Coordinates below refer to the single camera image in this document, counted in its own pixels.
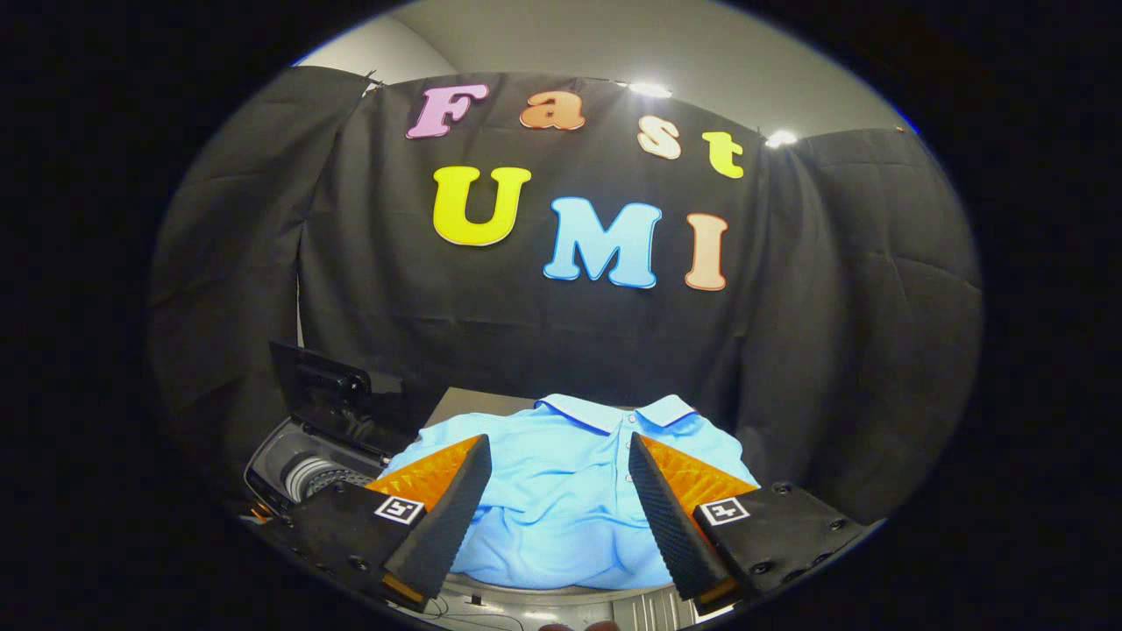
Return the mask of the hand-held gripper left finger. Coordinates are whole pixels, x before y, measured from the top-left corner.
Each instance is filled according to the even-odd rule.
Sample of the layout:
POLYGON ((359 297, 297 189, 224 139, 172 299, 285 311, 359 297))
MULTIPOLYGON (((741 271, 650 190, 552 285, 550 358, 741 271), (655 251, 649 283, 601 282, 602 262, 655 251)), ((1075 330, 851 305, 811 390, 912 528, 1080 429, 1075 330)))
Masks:
POLYGON ((416 613, 440 595, 493 476, 486 435, 367 484, 330 481, 263 536, 332 584, 416 613))

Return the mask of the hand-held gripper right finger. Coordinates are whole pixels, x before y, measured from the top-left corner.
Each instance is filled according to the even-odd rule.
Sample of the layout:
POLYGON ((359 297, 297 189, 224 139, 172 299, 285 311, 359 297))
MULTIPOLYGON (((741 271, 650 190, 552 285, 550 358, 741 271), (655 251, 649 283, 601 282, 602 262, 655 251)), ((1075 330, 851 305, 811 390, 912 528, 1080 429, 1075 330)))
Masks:
POLYGON ((772 598, 880 528, 793 483, 752 485, 649 436, 632 436, 628 470, 678 595, 701 614, 772 598))

